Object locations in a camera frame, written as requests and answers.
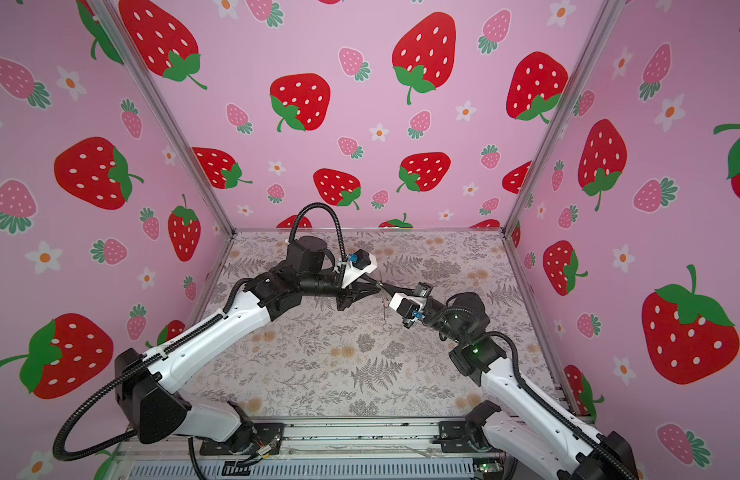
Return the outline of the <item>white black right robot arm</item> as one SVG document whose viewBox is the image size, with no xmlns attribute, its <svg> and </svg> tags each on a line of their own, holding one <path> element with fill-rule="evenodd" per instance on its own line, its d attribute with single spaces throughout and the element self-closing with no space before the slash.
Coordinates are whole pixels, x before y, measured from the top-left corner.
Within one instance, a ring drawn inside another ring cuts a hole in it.
<svg viewBox="0 0 740 480">
<path fill-rule="evenodd" d="M 405 327 L 419 323 L 454 341 L 451 362 L 488 394 L 467 417 L 477 448 L 501 450 L 543 479 L 637 478 L 633 451 L 622 436 L 602 434 L 525 377 L 516 344 L 489 330 L 478 294 L 463 292 L 440 302 L 428 284 L 381 287 Z"/>
</svg>

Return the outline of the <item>clear acrylic keyring holder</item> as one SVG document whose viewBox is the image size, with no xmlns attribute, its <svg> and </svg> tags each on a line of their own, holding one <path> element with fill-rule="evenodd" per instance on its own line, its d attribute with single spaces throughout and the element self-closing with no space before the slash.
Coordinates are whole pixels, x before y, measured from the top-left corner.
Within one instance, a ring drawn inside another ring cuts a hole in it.
<svg viewBox="0 0 740 480">
<path fill-rule="evenodd" d="M 386 298 L 383 298 L 381 300 L 381 304 L 382 304 L 381 313 L 382 313 L 383 330 L 389 330 L 392 327 L 392 324 L 390 323 L 391 318 L 389 317 L 390 309 L 388 305 L 388 300 Z"/>
</svg>

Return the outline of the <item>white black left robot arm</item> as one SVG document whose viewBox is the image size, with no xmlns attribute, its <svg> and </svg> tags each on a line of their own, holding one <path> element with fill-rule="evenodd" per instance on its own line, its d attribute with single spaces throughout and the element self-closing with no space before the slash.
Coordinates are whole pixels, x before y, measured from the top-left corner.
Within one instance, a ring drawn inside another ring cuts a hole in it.
<svg viewBox="0 0 740 480">
<path fill-rule="evenodd" d="M 338 310 L 379 292 L 364 282 L 378 266 L 376 257 L 358 250 L 330 268 L 324 240 L 303 236 L 290 242 L 286 258 L 251 280 L 239 280 L 223 308 L 143 355 L 130 349 L 116 360 L 128 373 L 116 389 L 117 402 L 139 441 L 154 444 L 170 436 L 214 441 L 233 453 L 255 442 L 256 427 L 233 401 L 204 401 L 182 387 L 205 365 L 246 335 L 299 306 L 306 296 L 332 297 Z"/>
</svg>

